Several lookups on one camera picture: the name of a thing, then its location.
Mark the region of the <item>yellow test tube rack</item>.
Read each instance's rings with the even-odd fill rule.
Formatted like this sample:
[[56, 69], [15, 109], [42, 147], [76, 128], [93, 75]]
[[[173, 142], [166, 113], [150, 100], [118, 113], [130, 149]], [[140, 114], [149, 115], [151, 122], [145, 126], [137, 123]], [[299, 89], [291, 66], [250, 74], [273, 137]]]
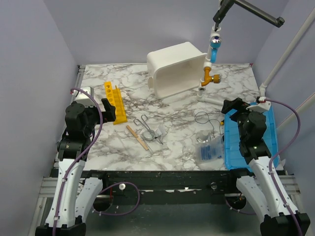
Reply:
[[105, 82], [104, 88], [106, 92], [106, 98], [108, 99], [110, 104], [115, 106], [116, 108], [115, 111], [116, 120], [114, 121], [114, 125], [127, 122], [126, 111], [123, 98], [121, 95], [121, 90], [117, 86], [112, 87], [111, 82]]

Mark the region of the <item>round watch glass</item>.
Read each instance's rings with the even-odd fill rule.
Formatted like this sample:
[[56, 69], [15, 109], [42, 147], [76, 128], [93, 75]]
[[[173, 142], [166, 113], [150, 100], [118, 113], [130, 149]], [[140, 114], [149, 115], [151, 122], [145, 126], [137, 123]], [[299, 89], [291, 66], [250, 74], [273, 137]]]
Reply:
[[148, 141], [152, 141], [156, 139], [156, 134], [152, 130], [143, 132], [142, 136], [145, 140], [148, 140]]

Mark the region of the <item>white plastic tub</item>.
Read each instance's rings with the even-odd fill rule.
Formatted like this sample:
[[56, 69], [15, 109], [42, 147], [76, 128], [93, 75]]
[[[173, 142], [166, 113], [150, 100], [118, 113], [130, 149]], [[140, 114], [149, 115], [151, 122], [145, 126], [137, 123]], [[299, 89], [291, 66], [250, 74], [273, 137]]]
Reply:
[[164, 99], [197, 88], [206, 54], [184, 42], [147, 54], [148, 88]]

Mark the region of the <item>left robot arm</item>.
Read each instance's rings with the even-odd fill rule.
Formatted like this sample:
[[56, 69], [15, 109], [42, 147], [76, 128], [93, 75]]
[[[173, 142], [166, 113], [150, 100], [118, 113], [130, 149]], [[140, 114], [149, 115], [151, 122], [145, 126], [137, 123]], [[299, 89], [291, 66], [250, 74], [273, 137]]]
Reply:
[[54, 199], [44, 225], [35, 230], [37, 236], [84, 236], [86, 218], [97, 194], [109, 189], [108, 180], [89, 176], [83, 189], [79, 183], [90, 148], [100, 135], [95, 126], [116, 119], [112, 100], [103, 98], [104, 111], [76, 101], [65, 110], [66, 129], [58, 144], [58, 179]]

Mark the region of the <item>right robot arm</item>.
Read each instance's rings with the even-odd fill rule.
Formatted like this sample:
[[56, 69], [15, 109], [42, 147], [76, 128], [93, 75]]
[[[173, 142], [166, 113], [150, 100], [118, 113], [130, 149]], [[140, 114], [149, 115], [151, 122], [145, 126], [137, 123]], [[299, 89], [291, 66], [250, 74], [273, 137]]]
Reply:
[[252, 206], [263, 236], [304, 236], [310, 226], [310, 218], [301, 213], [287, 194], [274, 166], [263, 135], [267, 129], [264, 112], [272, 100], [258, 97], [256, 105], [241, 98], [224, 100], [221, 112], [235, 110], [230, 119], [237, 123], [239, 150], [254, 176], [233, 176], [227, 179], [227, 189], [241, 192]]

